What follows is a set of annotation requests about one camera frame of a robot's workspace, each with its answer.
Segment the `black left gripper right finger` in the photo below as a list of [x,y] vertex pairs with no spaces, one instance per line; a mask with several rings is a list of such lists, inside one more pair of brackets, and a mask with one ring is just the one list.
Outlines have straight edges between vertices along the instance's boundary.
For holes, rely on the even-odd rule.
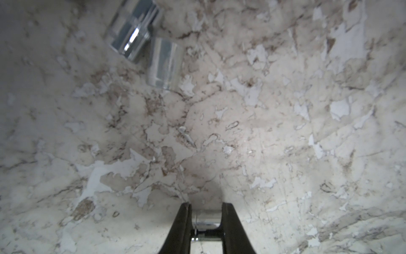
[[221,230],[224,254],[256,254],[231,203],[222,204]]

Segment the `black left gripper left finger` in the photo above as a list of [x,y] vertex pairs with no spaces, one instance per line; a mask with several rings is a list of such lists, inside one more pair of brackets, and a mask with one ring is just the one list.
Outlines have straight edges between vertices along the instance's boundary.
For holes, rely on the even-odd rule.
[[189,254],[191,232],[192,206],[190,203],[183,203],[158,254]]

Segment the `lone chrome socket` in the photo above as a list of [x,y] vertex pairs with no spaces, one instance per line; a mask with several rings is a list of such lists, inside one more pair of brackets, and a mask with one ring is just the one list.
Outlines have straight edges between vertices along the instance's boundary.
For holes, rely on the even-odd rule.
[[191,242],[222,241],[221,210],[195,210],[191,220]]

